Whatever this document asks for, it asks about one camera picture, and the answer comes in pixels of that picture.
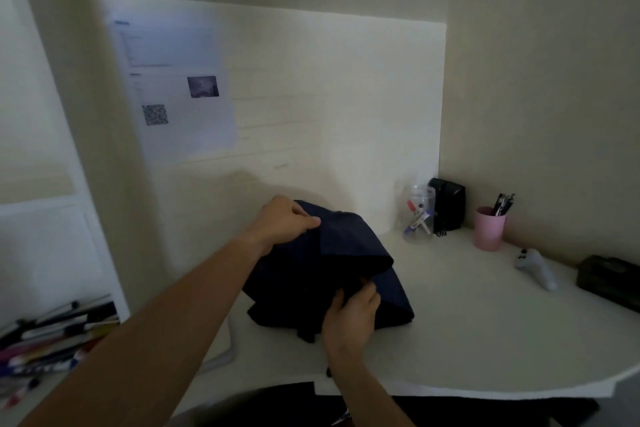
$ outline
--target navy blue fabric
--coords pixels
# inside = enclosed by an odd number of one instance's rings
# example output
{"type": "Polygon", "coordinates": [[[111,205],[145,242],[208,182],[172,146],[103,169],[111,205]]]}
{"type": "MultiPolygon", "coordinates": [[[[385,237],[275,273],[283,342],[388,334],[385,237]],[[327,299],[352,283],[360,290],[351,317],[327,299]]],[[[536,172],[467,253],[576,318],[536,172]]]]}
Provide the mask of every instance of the navy blue fabric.
{"type": "Polygon", "coordinates": [[[376,329],[411,322],[413,310],[392,269],[394,260],[369,225],[355,213],[297,202],[322,224],[258,261],[243,287],[255,301],[249,316],[261,326],[297,329],[313,342],[335,291],[344,289],[348,299],[364,277],[382,299],[376,329]]]}

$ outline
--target person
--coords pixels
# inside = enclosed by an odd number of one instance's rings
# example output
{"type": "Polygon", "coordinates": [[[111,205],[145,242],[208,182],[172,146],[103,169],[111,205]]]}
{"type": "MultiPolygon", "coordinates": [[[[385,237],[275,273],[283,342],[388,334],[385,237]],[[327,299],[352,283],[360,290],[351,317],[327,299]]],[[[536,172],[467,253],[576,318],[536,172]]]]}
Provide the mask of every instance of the person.
{"type": "MultiPolygon", "coordinates": [[[[319,218],[288,197],[274,197],[247,229],[102,341],[20,425],[165,425],[253,266],[274,245],[319,225],[319,218]]],[[[367,282],[343,302],[344,293],[338,291],[326,312],[322,337],[353,423],[413,426],[363,363],[380,305],[375,285],[367,282]]]]}

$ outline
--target pink cup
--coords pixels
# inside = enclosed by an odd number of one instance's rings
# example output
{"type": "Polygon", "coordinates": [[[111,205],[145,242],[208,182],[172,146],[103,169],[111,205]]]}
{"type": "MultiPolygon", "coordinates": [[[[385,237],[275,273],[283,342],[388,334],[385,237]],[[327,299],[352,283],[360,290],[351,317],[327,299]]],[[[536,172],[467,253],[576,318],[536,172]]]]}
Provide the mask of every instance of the pink cup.
{"type": "Polygon", "coordinates": [[[480,206],[476,210],[474,245],[485,252],[496,252],[502,243],[502,232],[507,215],[493,216],[492,208],[480,206]]]}

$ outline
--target transparent jar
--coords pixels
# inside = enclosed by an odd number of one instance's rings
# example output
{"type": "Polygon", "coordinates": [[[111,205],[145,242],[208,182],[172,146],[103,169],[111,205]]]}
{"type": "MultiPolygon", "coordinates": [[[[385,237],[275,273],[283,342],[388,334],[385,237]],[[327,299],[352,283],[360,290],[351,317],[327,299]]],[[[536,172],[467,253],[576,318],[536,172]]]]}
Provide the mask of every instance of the transparent jar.
{"type": "Polygon", "coordinates": [[[422,242],[433,237],[436,190],[427,184],[412,185],[406,193],[406,222],[403,237],[407,241],[422,242]]]}

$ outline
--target desk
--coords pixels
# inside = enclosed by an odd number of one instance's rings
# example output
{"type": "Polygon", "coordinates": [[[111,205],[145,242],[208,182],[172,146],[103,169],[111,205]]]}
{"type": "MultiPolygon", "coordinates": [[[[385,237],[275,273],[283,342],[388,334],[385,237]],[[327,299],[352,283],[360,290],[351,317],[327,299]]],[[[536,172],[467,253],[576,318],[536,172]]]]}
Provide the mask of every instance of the desk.
{"type": "MultiPolygon", "coordinates": [[[[482,252],[470,230],[424,245],[397,232],[381,240],[415,311],[412,324],[376,331],[367,348],[367,365],[393,395],[602,398],[640,369],[640,314],[578,289],[576,270],[549,262],[558,289],[547,292],[513,267],[518,248],[482,252]]],[[[320,336],[308,344],[293,330],[258,326],[251,304],[241,294],[230,313],[235,361],[198,375],[177,414],[285,383],[338,393],[320,336]]],[[[60,379],[0,413],[1,423],[15,425],[60,379]]]]}

